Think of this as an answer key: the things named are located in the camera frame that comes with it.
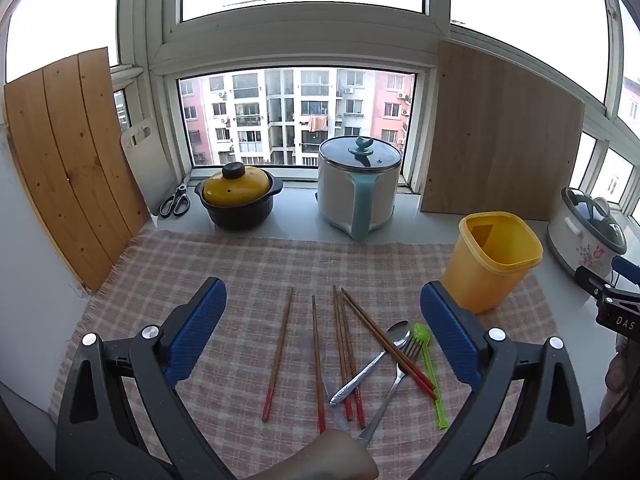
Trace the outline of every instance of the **wooden board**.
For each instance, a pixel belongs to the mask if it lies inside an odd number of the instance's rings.
[[[81,52],[78,61],[84,106],[95,149],[113,198],[130,233],[135,235],[148,220],[149,212],[122,151],[107,49]]]
[[[421,211],[550,220],[569,184],[584,104],[508,61],[443,41]]]
[[[11,141],[42,221],[82,282],[97,290],[111,260],[91,229],[66,178],[51,129],[42,70],[4,86]]]
[[[49,119],[69,183],[98,241],[115,263],[131,234],[94,146],[84,110],[78,56],[47,65],[43,74]]]

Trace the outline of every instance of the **electric pot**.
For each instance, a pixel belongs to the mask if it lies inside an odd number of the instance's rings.
[[[609,203],[571,187],[565,187],[561,195],[546,229],[552,252],[572,276],[575,269],[585,266],[606,279],[613,257],[626,253],[625,235],[611,216]]]
[[[222,229],[251,229],[273,209],[282,181],[267,171],[230,162],[222,171],[198,183],[196,194],[213,223]]]
[[[372,137],[333,137],[320,144],[318,209],[361,241],[394,211],[401,153]]]

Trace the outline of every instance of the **chopstick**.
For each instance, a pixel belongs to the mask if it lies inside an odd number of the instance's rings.
[[[342,335],[342,316],[340,316],[340,308],[338,303],[338,290],[334,285],[334,317],[335,317],[335,335],[338,339],[338,358],[340,360],[340,376],[342,384],[346,384],[347,378],[347,359],[344,354],[344,337]],[[344,410],[347,414],[347,420],[353,420],[353,410],[351,408],[351,397],[344,399]]]
[[[290,286],[287,291],[286,306],[282,313],[282,323],[280,325],[280,335],[278,336],[278,344],[276,353],[273,356],[273,365],[271,365],[271,378],[269,379],[269,387],[267,389],[267,397],[264,399],[264,408],[262,409],[262,421],[269,420],[269,412],[271,411],[271,402],[273,401],[273,393],[276,389],[276,379],[278,378],[278,369],[280,368],[280,358],[282,357],[282,346],[284,344],[284,336],[287,332],[287,321],[289,320],[289,310],[291,309],[291,298],[293,296],[293,287]]]
[[[366,311],[349,295],[349,293],[344,290],[344,288],[341,288],[341,291],[357,316],[376,337],[380,344],[386,349],[386,351],[389,352],[393,356],[393,358],[402,365],[404,371],[411,375],[415,383],[420,386],[420,389],[424,390],[424,392],[427,393],[428,396],[430,396],[432,399],[437,399],[438,396],[434,393],[433,383],[431,383],[431,381],[419,370],[419,368],[414,363],[412,363],[406,355],[404,355],[404,352],[396,348],[396,345],[394,345],[389,340],[382,329],[376,324],[375,321],[373,321],[369,317],[369,314],[366,313]]]
[[[320,376],[320,343],[318,341],[318,318],[316,317],[316,297],[311,296],[311,309],[314,316],[314,368],[316,370],[316,404],[318,405],[318,428],[320,433],[326,429],[324,420],[324,399],[322,398],[322,378]]]
[[[347,320],[347,311],[344,308],[343,296],[340,296],[340,314],[342,314],[342,328],[344,332],[344,346],[347,349],[347,356],[350,368],[350,377],[353,379],[356,376],[356,359],[353,354],[353,345],[351,344],[351,332],[349,332],[349,321]],[[362,407],[362,397],[360,396],[360,388],[356,387],[353,390],[353,397],[356,400],[356,412],[358,415],[358,425],[361,430],[364,430],[366,422],[364,420],[364,409]]]

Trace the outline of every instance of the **green spoon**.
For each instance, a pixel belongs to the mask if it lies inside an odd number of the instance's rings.
[[[438,391],[438,382],[436,380],[436,373],[433,370],[433,364],[431,363],[431,357],[429,356],[429,341],[431,339],[431,331],[428,327],[422,323],[414,324],[414,337],[422,343],[422,358],[427,365],[427,374],[429,379],[436,388],[435,393],[438,396],[436,400],[436,412],[438,412],[438,429],[446,430],[449,427],[447,416],[444,413],[444,406],[440,400],[440,393]]]

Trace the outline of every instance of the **orange plastic bin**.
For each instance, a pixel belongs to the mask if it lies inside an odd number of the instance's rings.
[[[542,260],[542,244],[524,221],[502,211],[465,216],[442,285],[478,314],[498,305]]]

